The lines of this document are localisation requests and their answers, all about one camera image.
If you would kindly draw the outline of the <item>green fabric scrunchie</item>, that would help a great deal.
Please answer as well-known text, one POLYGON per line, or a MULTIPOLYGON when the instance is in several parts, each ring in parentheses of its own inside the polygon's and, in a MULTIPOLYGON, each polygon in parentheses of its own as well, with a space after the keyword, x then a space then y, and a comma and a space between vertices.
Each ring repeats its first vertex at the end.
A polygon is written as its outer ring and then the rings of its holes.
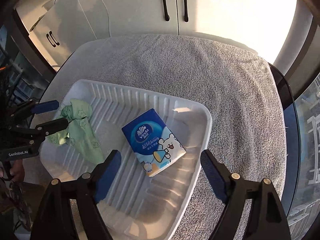
POLYGON ((59 118, 68 121, 68 127, 49 135, 47 139, 55 145, 69 144, 73 146, 86 161, 98 165, 104 161, 89 118, 93 113, 92 106, 79 99, 71 99, 70 104, 61 109, 59 118))

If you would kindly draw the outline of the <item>blue Vinda tissue pack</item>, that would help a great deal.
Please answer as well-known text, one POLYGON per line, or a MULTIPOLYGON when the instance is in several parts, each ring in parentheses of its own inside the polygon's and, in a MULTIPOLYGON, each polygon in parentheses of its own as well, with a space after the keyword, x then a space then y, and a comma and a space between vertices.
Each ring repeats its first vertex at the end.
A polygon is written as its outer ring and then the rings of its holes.
POLYGON ((183 145, 153 108, 121 130, 149 177, 159 174, 186 154, 183 145))

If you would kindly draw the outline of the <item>grey terry towel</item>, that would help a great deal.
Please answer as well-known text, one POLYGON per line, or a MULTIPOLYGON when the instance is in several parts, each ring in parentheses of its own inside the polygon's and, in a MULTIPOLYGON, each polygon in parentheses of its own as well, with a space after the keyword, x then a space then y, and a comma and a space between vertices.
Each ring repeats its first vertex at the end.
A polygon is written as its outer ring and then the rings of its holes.
POLYGON ((176 35, 91 41, 64 63, 42 101, 77 98, 104 154, 122 164, 99 211, 114 239, 207 239, 223 204, 200 165, 209 149, 247 180, 269 178, 282 195, 286 173, 283 108, 268 63, 224 43, 176 35), (121 128, 154 109, 186 149, 148 177, 121 128))

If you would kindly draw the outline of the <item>white cabinet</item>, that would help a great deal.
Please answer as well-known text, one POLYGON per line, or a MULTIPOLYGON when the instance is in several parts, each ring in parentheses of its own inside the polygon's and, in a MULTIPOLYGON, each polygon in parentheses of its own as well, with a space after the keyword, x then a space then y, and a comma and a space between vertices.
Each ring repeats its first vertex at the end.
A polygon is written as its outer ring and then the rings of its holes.
POLYGON ((206 38, 249 50, 268 62, 278 57, 297 0, 20 0, 16 11, 32 42, 52 65, 61 66, 81 45, 108 37, 172 34, 206 38), (49 31, 60 43, 55 48, 49 31))

